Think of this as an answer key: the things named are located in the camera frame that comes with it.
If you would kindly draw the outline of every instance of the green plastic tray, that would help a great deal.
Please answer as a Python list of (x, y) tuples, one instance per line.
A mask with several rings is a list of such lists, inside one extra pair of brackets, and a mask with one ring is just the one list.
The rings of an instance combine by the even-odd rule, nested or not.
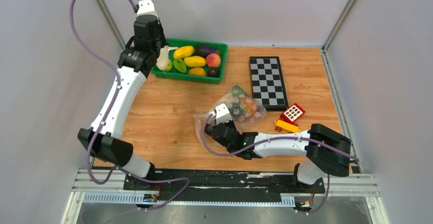
[[(154, 66), (152, 67), (152, 73), (154, 73), (156, 77), (172, 79), (172, 80), (187, 80), (192, 82), (200, 82), (200, 83), (208, 83), (208, 84), (219, 84), (221, 82), (224, 76), (224, 67), (226, 65), (226, 57), (227, 57), (227, 50), (228, 50), (228, 46), (226, 44), (200, 42), (200, 41), (192, 41), (192, 40), (184, 40), (184, 39), (167, 39), (167, 41), (169, 42), (169, 46), (174, 46), (174, 47), (192, 45), (195, 48), (199, 44), (207, 44), (209, 46), (219, 49), (221, 51), (221, 55), (220, 55), (221, 66), (218, 68), (220, 70), (220, 76), (218, 78), (212, 78), (212, 77), (189, 75), (188, 72), (191, 69), (189, 67), (187, 67), (186, 73), (180, 73), (174, 67), (170, 72), (164, 72), (159, 70), (158, 67)], [(173, 60), (173, 53), (174, 51), (169, 52), (170, 60)], [(206, 65), (203, 68), (207, 73), (208, 66)]]

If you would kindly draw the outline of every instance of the metal floor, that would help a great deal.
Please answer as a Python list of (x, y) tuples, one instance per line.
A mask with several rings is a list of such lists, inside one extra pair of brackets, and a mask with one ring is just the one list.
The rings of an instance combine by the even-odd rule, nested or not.
[[(315, 197), (316, 207), (323, 197)], [(136, 208), (130, 204), (83, 204), (77, 224), (99, 224)], [(132, 212), (112, 222), (124, 223), (176, 223), (176, 224), (369, 224), (372, 223), (364, 197), (329, 197), (323, 209), (313, 215), (303, 216), (284, 207), (216, 207), (168, 205), (149, 212)]]

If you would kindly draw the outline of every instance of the wooden table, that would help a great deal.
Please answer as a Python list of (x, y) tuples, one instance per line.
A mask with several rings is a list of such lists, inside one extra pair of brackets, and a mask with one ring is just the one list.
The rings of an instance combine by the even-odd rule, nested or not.
[[(321, 123), (341, 132), (317, 48), (230, 47), (219, 85), (159, 79), (150, 74), (132, 104), (122, 140), (132, 143), (135, 152), (157, 168), (293, 171), (306, 158), (272, 156), (250, 161), (220, 157), (209, 153), (196, 137), (194, 114), (206, 113), (235, 84), (251, 94), (250, 56), (279, 56), (288, 101), (306, 111), (297, 121), (301, 130)], [(268, 112), (251, 131), (278, 133), (273, 122), (280, 114)], [(227, 152), (218, 145), (211, 148)], [(106, 163), (96, 161), (95, 165)]]

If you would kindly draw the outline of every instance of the chessboard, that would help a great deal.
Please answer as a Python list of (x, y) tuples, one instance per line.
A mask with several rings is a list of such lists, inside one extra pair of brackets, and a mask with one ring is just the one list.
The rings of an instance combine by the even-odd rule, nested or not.
[(285, 111), (288, 100), (279, 57), (250, 57), (253, 98), (268, 111)]

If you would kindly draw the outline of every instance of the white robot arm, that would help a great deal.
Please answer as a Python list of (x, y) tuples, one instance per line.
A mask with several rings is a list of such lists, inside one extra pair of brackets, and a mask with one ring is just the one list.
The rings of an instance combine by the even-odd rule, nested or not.
[(258, 132), (241, 134), (237, 131), (225, 104), (216, 106), (211, 117), (214, 125), (205, 125), (205, 133), (224, 146), (229, 153), (254, 144), (248, 150), (236, 153), (238, 157), (247, 160), (273, 155), (307, 157), (306, 162), (297, 164), (295, 167), (294, 184), (304, 184), (308, 188), (327, 174), (338, 177), (349, 175), (349, 158), (307, 140), (324, 142), (346, 154), (350, 153), (351, 140), (323, 125), (314, 124), (308, 131), (293, 134), (271, 135)]
[(117, 80), (114, 80), (100, 113), (89, 129), (80, 129), (78, 139), (87, 149), (115, 90), (120, 88), (117, 99), (95, 140), (91, 154), (145, 178), (148, 177), (154, 165), (137, 156), (132, 144), (122, 141), (121, 137), (132, 102), (140, 87), (145, 83), (151, 68), (154, 65), (160, 69), (167, 67), (169, 46), (152, 0), (140, 1), (137, 6), (134, 36), (126, 44), (117, 63), (121, 87), (118, 87)]

